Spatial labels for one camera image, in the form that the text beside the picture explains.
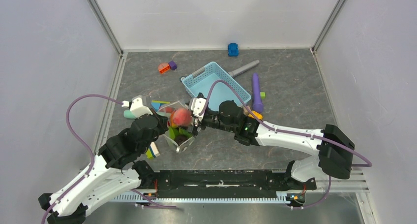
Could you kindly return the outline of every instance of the orange block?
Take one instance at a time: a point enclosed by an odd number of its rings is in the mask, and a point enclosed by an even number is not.
[[[167,71],[168,71],[168,70],[170,70],[170,69],[171,69],[171,67],[169,66],[169,64],[168,64],[168,63],[161,63],[161,64],[158,66],[159,73],[161,73],[161,74],[163,74],[163,73],[167,72]]]

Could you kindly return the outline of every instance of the purple toy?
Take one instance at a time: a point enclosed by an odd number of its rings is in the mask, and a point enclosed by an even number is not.
[[[171,70],[175,70],[175,69],[177,68],[177,64],[176,64],[174,61],[170,61],[170,62],[168,63],[168,65],[170,65]]]
[[[264,105],[262,104],[261,90],[259,88],[259,78],[258,78],[258,74],[256,73],[253,73],[252,75],[252,92],[253,92],[252,108],[256,112],[262,113],[264,111]]]

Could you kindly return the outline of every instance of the robotic arm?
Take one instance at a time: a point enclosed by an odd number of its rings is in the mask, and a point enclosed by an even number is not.
[[[279,178],[279,183],[283,185],[275,190],[297,190],[311,178],[326,176],[326,174],[339,179],[350,177],[353,155],[313,137],[329,138],[354,149],[354,144],[338,127],[327,125],[324,130],[281,127],[268,122],[259,123],[256,119],[245,116],[243,109],[233,101],[221,103],[218,112],[209,108],[203,111],[205,103],[206,99],[201,96],[193,98],[189,104],[189,110],[193,115],[190,129],[195,136],[198,134],[198,128],[210,127],[233,133],[235,140],[247,146],[278,146],[311,155],[304,160],[290,162],[284,177]],[[110,176],[114,177],[114,174],[128,163],[134,162],[141,154],[144,154],[151,142],[156,141],[168,130],[168,118],[144,106],[140,96],[133,98],[131,102],[124,101],[122,106],[128,107],[137,119],[130,128],[110,137],[99,149],[90,174],[85,175],[89,167],[87,166],[61,190],[55,193],[45,193],[39,197],[39,203],[44,210],[56,203],[47,219],[49,224],[82,223],[86,216],[115,196],[137,187],[148,188],[157,179],[155,172],[145,161],[138,161],[125,173],[103,183]],[[276,132],[271,128],[292,133]],[[159,173],[166,175],[169,172],[160,171]],[[64,198],[57,201],[57,198],[81,176],[85,178]]]

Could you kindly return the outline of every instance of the purple cube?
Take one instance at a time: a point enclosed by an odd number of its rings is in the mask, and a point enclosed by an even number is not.
[[[177,64],[174,61],[170,61],[168,65],[170,65],[171,70],[175,70],[177,68]]]

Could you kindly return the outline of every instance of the purple bottle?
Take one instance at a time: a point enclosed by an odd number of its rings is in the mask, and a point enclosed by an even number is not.
[[[262,113],[264,111],[264,105],[262,104],[261,89],[259,87],[259,78],[258,78],[258,74],[256,73],[253,73],[252,75],[252,92],[253,92],[252,108],[254,111],[258,113]]]

